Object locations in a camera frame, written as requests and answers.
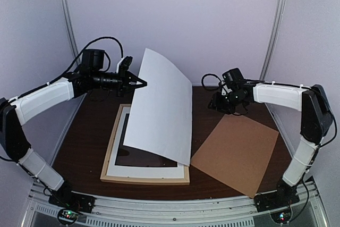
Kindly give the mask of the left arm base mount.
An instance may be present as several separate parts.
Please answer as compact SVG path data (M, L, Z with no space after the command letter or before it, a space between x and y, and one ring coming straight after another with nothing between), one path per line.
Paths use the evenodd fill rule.
M55 196L51 195L48 202L52 205L71 209L72 211L81 213L91 213L95 205L95 197L83 194L73 193L71 200L68 202L61 201Z

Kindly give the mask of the brown backing board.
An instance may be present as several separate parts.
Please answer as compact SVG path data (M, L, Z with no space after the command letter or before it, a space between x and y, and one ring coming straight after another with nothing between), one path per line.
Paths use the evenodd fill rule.
M224 115L191 158L191 165L254 198L278 132L245 116Z

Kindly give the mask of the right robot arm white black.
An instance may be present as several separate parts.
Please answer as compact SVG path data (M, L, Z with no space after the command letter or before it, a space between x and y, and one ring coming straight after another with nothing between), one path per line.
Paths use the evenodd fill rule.
M284 206L325 147L323 140L329 128L337 125L323 86L246 79L240 69L234 68L223 73L212 92L208 108L228 115L235 115L237 106L246 108L251 103L278 105L301 113L298 148L272 196L276 206Z

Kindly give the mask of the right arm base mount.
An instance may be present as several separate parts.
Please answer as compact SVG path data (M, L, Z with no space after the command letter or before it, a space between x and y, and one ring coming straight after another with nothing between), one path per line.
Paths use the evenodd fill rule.
M297 194L280 196L277 191L267 194L258 194L254 197L254 203L258 212L271 211L281 207L287 207L298 203L300 198Z

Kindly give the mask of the cat photo print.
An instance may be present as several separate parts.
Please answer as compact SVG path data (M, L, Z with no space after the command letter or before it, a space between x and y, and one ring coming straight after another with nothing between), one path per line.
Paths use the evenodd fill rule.
M145 49L124 145L188 166L192 141L192 83L166 57Z

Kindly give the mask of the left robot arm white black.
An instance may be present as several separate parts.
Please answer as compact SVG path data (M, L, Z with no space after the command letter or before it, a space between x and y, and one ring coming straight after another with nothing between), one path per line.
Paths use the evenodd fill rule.
M7 100L1 98L1 146L10 162L17 163L32 174L51 192L65 208L73 207L76 195L67 181L38 155L28 142L22 129L29 120L38 114L93 89L114 90L118 97L138 88L147 82L129 71L133 58L122 57L115 72L103 71L104 50L85 49L81 64L73 72L66 72L53 82L42 85L30 93Z

